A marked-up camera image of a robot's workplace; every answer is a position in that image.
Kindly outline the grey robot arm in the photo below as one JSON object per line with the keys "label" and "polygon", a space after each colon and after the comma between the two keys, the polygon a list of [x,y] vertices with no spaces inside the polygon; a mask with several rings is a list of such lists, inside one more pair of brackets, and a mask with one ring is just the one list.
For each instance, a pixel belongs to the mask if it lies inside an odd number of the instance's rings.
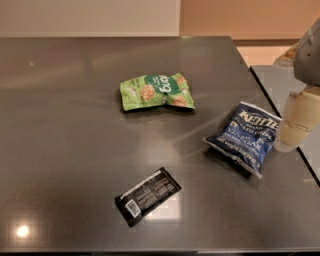
{"label": "grey robot arm", "polygon": [[297,148],[320,124],[320,18],[298,42],[293,69],[305,88],[286,100],[274,143],[280,152]]}

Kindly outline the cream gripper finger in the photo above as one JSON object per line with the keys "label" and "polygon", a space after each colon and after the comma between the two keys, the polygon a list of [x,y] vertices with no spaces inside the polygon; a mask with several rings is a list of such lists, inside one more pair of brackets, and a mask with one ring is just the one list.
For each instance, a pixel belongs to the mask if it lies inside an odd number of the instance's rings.
{"label": "cream gripper finger", "polygon": [[320,87],[307,85],[291,92],[285,102],[274,147],[280,152],[296,149],[320,124]]}

